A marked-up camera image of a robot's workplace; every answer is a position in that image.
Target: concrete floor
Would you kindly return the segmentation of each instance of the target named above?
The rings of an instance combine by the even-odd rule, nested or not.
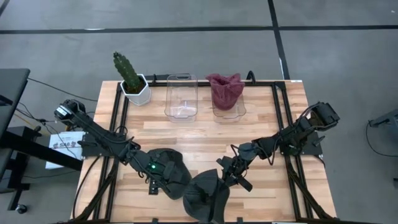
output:
[[[398,24],[395,0],[275,0],[280,26]],[[10,0],[0,30],[87,29],[177,26],[271,26],[264,0]],[[364,136],[367,120],[398,108],[398,30],[281,32],[291,79],[304,81],[310,103],[329,102],[341,122],[322,143],[337,214],[344,220],[396,223],[398,158],[373,153]],[[112,53],[124,53],[138,72],[213,72],[281,79],[273,31],[173,32],[133,34],[0,35],[0,68],[27,67],[31,78],[97,98],[103,80],[119,80]],[[53,119],[54,108],[70,96],[29,82],[21,99],[37,117]],[[84,102],[88,111],[95,103]],[[14,119],[11,126],[25,125]],[[64,127],[55,124],[61,131]],[[398,154],[384,128],[370,129],[374,147]],[[26,175],[67,172],[44,170],[31,159]],[[10,194],[0,195],[1,223],[67,220],[79,173],[28,179],[31,190],[20,203],[23,215],[6,211]]]

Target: transparent bin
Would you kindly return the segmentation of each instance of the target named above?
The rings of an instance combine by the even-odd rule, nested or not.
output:
[[[243,95],[241,94],[235,105],[229,110],[220,110],[213,103],[214,121],[217,123],[238,122],[246,114]]]
[[[198,113],[198,78],[170,75],[167,78],[166,109],[171,122],[194,122]]]

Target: wooden tabletop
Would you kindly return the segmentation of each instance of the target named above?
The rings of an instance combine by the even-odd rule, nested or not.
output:
[[[103,82],[99,94],[94,121],[105,129],[109,128],[117,84],[117,81]],[[308,106],[303,83],[288,80],[286,87],[293,119],[297,119]],[[279,130],[272,91],[267,86],[245,87],[243,96],[247,113],[239,122],[231,124],[213,121],[210,87],[198,87],[198,113],[194,123],[171,123],[164,114],[166,87],[154,87],[151,90],[149,104],[140,107],[129,104],[126,121],[128,137],[135,136],[134,140],[142,146],[143,151],[169,147],[181,152],[192,177],[209,169],[217,169],[221,176],[221,166],[216,160],[223,156],[234,156],[230,144],[250,142],[271,136]],[[121,97],[116,126],[121,118],[123,100],[124,97]],[[284,125],[287,126],[281,92],[279,101]],[[84,161],[80,181],[93,160],[87,158]],[[313,156],[302,156],[302,160],[309,191],[327,213],[335,216],[323,164]],[[96,193],[101,166],[102,159],[96,163],[83,184],[76,214],[83,211]],[[237,217],[243,217],[245,222],[295,220],[285,161],[279,153],[275,155],[273,166],[266,160],[256,158],[250,165],[246,179],[252,183],[253,190],[247,192],[240,185],[231,187],[224,213],[226,222],[235,222]],[[301,214],[305,217],[299,189],[297,194]],[[105,205],[106,200],[103,200],[100,217],[104,217]],[[144,179],[139,178],[129,165],[120,164],[111,221],[151,222],[152,218],[158,218],[160,222],[195,221],[185,213],[182,198],[171,200],[161,190],[158,195],[148,195],[148,185]]]

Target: white hexagonal pot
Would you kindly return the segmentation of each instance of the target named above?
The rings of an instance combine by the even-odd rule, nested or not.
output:
[[[145,104],[150,102],[150,94],[151,94],[151,92],[150,92],[150,89],[149,89],[149,86],[148,86],[148,82],[145,79],[145,76],[143,74],[137,74],[137,75],[139,75],[142,78],[142,80],[145,82],[145,87],[141,90],[140,93],[138,93],[138,94],[126,93],[126,91],[123,88],[124,81],[120,83],[120,87],[122,88],[124,95],[127,98],[129,98],[129,100],[132,103],[134,103],[137,106],[142,106],[142,105],[145,105]]]

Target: red cloth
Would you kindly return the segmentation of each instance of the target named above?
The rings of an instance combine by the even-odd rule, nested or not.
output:
[[[243,92],[244,82],[241,74],[236,73],[229,77],[220,74],[206,76],[211,85],[211,97],[215,106],[220,110],[231,109]]]

